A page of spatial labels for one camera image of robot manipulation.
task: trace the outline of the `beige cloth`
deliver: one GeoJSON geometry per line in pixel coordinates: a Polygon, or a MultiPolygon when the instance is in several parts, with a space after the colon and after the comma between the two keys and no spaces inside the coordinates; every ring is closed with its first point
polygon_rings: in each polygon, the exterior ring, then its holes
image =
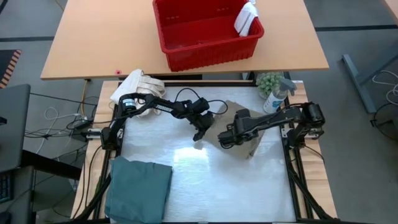
{"type": "MultiPolygon", "coordinates": [[[[238,110],[245,109],[245,107],[231,101],[226,101],[226,104],[228,105],[228,111],[225,114],[215,115],[215,121],[213,125],[207,130],[203,140],[212,143],[220,150],[224,151],[225,153],[231,154],[238,159],[249,159],[256,152],[256,149],[260,144],[261,138],[264,135],[265,131],[259,131],[258,138],[254,138],[251,141],[245,142],[240,146],[233,146],[231,149],[222,148],[220,142],[218,142],[217,136],[219,135],[219,133],[226,131],[227,124],[233,123],[234,116],[238,110]]],[[[222,113],[223,111],[225,111],[225,105],[220,108],[218,113],[222,113]]],[[[253,118],[265,115],[252,110],[249,111],[250,116],[253,118]]]]}
{"type": "MultiPolygon", "coordinates": [[[[129,93],[142,93],[142,94],[152,94],[154,96],[158,96],[162,98],[165,93],[164,82],[162,80],[158,80],[156,78],[151,78],[148,75],[144,75],[144,72],[141,69],[135,69],[130,73],[130,75],[120,84],[118,89],[112,94],[111,100],[115,103],[119,103],[119,99],[121,96],[129,93]]],[[[139,102],[136,99],[136,107],[137,109],[143,107],[143,101],[139,102]]],[[[159,115],[160,110],[156,109],[147,109],[143,113],[137,115],[137,117],[141,118],[153,111],[155,114],[159,115]]]]}

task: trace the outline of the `white table surface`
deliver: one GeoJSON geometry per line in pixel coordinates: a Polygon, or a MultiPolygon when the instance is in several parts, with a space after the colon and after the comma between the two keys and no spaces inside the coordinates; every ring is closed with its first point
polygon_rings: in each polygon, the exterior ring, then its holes
{"type": "MultiPolygon", "coordinates": [[[[174,100],[183,87],[167,87],[174,100]]],[[[254,87],[193,87],[207,100],[230,100],[263,113],[254,87]]],[[[183,91],[178,100],[197,97],[183,91]]],[[[211,103],[218,111],[221,103],[211,103]]],[[[238,159],[219,144],[193,142],[186,119],[151,113],[128,119],[122,156],[173,167],[164,222],[294,222],[294,208],[279,128],[266,130],[250,159],[238,159]]]]}

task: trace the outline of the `brown paper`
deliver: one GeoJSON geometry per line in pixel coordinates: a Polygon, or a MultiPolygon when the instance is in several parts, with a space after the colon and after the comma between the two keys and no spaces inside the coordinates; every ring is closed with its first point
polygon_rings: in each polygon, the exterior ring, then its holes
{"type": "MultiPolygon", "coordinates": [[[[222,148],[220,142],[218,142],[217,136],[219,135],[219,133],[226,131],[227,124],[233,123],[235,114],[238,110],[246,109],[245,107],[231,101],[226,101],[226,104],[228,105],[228,111],[225,114],[215,115],[215,121],[213,125],[207,130],[205,137],[203,139],[212,143],[218,149],[224,151],[225,153],[231,154],[234,157],[237,157],[239,159],[249,159],[256,152],[256,149],[260,144],[261,138],[264,135],[265,131],[259,131],[258,138],[254,138],[251,141],[245,142],[240,146],[233,146],[231,149],[222,148]]],[[[218,111],[218,113],[224,112],[225,108],[226,108],[225,105],[223,105],[218,111]]],[[[259,116],[264,115],[252,110],[249,111],[250,111],[250,116],[253,118],[257,118],[259,116]]]]}

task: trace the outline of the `clear spray bottle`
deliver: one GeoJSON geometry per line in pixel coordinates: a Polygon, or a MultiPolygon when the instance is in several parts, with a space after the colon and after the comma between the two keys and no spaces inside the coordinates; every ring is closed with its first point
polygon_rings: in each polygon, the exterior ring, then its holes
{"type": "Polygon", "coordinates": [[[294,82],[286,78],[281,78],[279,80],[279,85],[273,89],[267,101],[264,103],[264,111],[267,114],[275,113],[280,104],[286,99],[287,91],[290,91],[290,94],[294,96],[294,91],[296,89],[297,87],[294,82]]]}

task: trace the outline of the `metal table leg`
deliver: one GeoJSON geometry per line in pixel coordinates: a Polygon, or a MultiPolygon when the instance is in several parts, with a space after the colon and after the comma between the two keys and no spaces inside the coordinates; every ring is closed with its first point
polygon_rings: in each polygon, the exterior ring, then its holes
{"type": "Polygon", "coordinates": [[[370,97],[368,89],[364,85],[370,81],[373,76],[380,73],[381,70],[386,68],[396,59],[398,59],[398,41],[396,41],[388,50],[383,52],[382,55],[378,56],[378,58],[361,73],[358,72],[349,55],[343,55],[343,61],[347,66],[349,75],[354,82],[368,113],[375,113],[376,107],[370,97]]]}
{"type": "Polygon", "coordinates": [[[58,175],[60,177],[66,177],[73,180],[80,179],[81,169],[37,155],[33,152],[22,150],[21,167],[25,166],[33,166],[36,170],[58,175]]]}
{"type": "Polygon", "coordinates": [[[0,4],[0,14],[2,12],[2,10],[4,9],[4,7],[6,7],[8,0],[2,0],[2,3],[0,4]]]}

